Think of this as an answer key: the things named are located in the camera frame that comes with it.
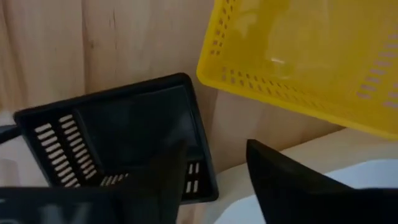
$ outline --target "basket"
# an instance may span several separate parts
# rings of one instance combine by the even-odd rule
[[[118,184],[130,170],[183,140],[188,164],[182,203],[218,197],[196,96],[186,74],[26,109],[14,119],[51,186]]]
[[[220,90],[398,139],[398,1],[216,0],[197,68]]]

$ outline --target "plastic basket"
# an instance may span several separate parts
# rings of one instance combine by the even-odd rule
[[[398,1],[216,0],[208,86],[398,139]]]
[[[17,112],[14,119],[51,186],[112,186],[131,169],[184,140],[188,164],[182,203],[218,198],[186,74],[30,108]]]

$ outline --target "yellow plastic basket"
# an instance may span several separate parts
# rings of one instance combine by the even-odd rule
[[[397,56],[398,1],[216,0],[197,75],[220,90],[398,139]]]

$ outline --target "black plastic basket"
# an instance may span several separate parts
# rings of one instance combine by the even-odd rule
[[[183,139],[182,203],[218,198],[211,156],[188,75],[178,73],[16,112],[51,186],[111,186]]]

